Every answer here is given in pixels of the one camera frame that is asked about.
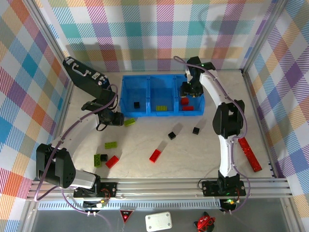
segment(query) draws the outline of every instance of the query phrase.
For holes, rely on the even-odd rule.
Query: plaid wall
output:
[[[68,82],[22,0],[0,1],[0,232],[17,229]]]
[[[36,0],[65,54],[101,71],[239,69],[276,1]]]
[[[309,231],[308,0],[289,0],[249,74],[272,157]]]

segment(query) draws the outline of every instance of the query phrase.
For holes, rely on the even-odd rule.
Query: black cube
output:
[[[194,127],[192,133],[193,133],[193,134],[198,134],[198,133],[199,133],[199,128]]]
[[[101,155],[100,155],[100,160],[101,160],[101,162],[107,162],[107,160],[108,160],[108,155],[106,155],[106,154],[101,154]]]
[[[134,109],[139,109],[140,108],[140,102],[137,101],[134,103]]]
[[[169,133],[169,138],[170,138],[171,140],[173,140],[174,138],[176,138],[175,133],[174,133],[174,132]]]

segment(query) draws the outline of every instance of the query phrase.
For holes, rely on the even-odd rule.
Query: marble floor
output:
[[[134,74],[165,74],[180,72],[111,72],[106,73],[110,83],[116,84],[121,91],[123,75]],[[256,155],[262,170],[254,173],[239,145],[235,149],[235,162],[238,169],[248,177],[271,177],[268,156],[253,107],[250,102],[245,83],[240,71],[218,71],[219,77],[233,99],[245,102],[245,115],[248,121],[249,145]],[[220,165],[220,143],[212,128],[215,105],[207,93],[203,116],[187,117],[140,117],[129,127],[109,126],[98,132],[95,129],[79,145],[73,156],[75,168],[96,173],[101,177],[217,177]],[[81,107],[93,97],[79,88],[74,88],[64,129],[76,121]],[[199,135],[192,134],[193,127],[201,128]],[[174,140],[168,138],[173,129],[178,135]],[[118,142],[115,149],[105,150],[104,143]],[[156,163],[149,161],[155,149],[162,154]],[[116,155],[120,160],[108,169],[93,166],[93,155],[108,154],[109,158]]]

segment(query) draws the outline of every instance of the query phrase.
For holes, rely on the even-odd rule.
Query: blue plastic bin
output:
[[[187,81],[183,74],[164,75],[130,75],[123,76],[120,98],[121,112],[126,117],[143,116],[197,116],[203,115],[205,108],[204,95],[189,98],[193,111],[183,111],[180,86]],[[140,108],[134,108],[134,102]],[[167,106],[167,111],[156,111],[156,106]]]

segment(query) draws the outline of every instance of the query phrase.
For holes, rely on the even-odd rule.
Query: green lego brick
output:
[[[105,149],[116,148],[117,142],[105,143]]]
[[[100,159],[100,154],[95,154],[93,155],[94,162],[95,162],[95,167],[101,167],[101,159]]]
[[[125,127],[131,126],[135,123],[135,120],[133,118],[125,121]]]
[[[168,107],[166,105],[157,105],[155,107],[155,110],[156,111],[167,111],[168,110]]]

